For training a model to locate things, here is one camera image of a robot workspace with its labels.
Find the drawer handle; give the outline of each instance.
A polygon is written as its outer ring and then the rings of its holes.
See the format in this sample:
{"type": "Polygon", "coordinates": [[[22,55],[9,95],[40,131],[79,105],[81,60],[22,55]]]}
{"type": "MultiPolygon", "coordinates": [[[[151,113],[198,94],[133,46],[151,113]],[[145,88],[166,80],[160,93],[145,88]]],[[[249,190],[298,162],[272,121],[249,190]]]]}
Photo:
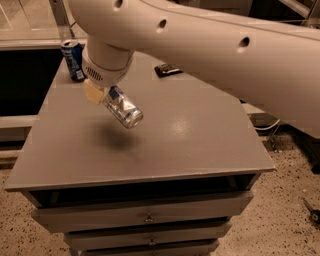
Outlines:
{"type": "Polygon", "coordinates": [[[151,238],[150,242],[148,243],[149,246],[155,246],[157,243],[151,238]]]}
{"type": "Polygon", "coordinates": [[[151,217],[150,214],[148,214],[148,217],[144,220],[144,222],[145,222],[146,224],[151,224],[151,223],[154,222],[154,219],[151,217]]]}

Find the cable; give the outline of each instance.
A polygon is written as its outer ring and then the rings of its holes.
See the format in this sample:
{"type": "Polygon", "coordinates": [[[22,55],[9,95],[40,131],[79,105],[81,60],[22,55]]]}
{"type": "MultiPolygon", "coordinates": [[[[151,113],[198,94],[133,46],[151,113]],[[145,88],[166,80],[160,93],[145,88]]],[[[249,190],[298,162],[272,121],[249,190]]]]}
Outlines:
{"type": "Polygon", "coordinates": [[[75,21],[75,22],[73,22],[71,25],[70,25],[70,28],[72,28],[74,25],[76,25],[77,24],[77,22],[75,21]]]}
{"type": "Polygon", "coordinates": [[[266,128],[258,128],[258,127],[254,127],[257,131],[267,131],[267,130],[270,130],[272,129],[273,127],[275,127],[278,123],[280,123],[280,119],[278,119],[277,121],[274,122],[274,124],[266,127],[266,128]]]}

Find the drawer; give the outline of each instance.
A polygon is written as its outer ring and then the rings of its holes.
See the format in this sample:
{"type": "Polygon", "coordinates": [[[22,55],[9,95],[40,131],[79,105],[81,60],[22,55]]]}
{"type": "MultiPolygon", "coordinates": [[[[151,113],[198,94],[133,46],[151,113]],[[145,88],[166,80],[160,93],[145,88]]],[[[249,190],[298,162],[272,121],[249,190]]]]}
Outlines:
{"type": "Polygon", "coordinates": [[[217,240],[202,240],[184,243],[170,243],[155,246],[138,246],[106,250],[85,251],[83,256],[178,256],[208,255],[219,243],[217,240]]]}
{"type": "Polygon", "coordinates": [[[119,204],[37,209],[32,217],[48,231],[67,233],[239,215],[250,191],[119,204]]]}
{"type": "Polygon", "coordinates": [[[223,237],[231,224],[215,220],[178,222],[133,228],[65,234],[64,241],[75,250],[95,250],[164,244],[223,237]]]}

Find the speckled floor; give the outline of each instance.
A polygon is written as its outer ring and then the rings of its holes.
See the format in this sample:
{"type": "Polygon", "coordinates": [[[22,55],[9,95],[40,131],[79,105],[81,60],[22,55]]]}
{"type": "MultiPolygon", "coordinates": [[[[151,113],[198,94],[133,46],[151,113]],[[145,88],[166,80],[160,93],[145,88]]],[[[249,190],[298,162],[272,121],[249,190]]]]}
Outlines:
{"type": "MultiPolygon", "coordinates": [[[[310,171],[291,135],[281,134],[277,145],[282,152],[266,144],[277,171],[255,183],[254,199],[232,218],[233,227],[211,256],[320,255],[320,228],[301,199],[320,208],[320,175],[310,171]]],[[[33,206],[22,195],[3,190],[10,170],[0,174],[0,255],[70,255],[62,235],[49,234],[31,219],[33,206]]]]}

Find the black object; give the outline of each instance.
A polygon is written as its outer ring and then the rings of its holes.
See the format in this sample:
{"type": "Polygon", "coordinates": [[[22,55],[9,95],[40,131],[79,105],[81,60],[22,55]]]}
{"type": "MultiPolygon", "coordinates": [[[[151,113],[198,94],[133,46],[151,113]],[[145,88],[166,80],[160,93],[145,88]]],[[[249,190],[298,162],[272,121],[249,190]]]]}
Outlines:
{"type": "Polygon", "coordinates": [[[0,51],[0,116],[37,115],[62,60],[60,48],[0,51]]]}
{"type": "Polygon", "coordinates": [[[163,78],[166,76],[172,76],[172,75],[183,72],[180,69],[171,66],[170,64],[162,64],[162,65],[156,66],[154,68],[154,71],[156,71],[158,77],[160,78],[163,78]]]}
{"type": "Polygon", "coordinates": [[[313,209],[313,207],[307,202],[305,198],[302,198],[302,199],[310,212],[310,219],[312,220],[312,222],[316,224],[320,224],[320,210],[313,209]]]}

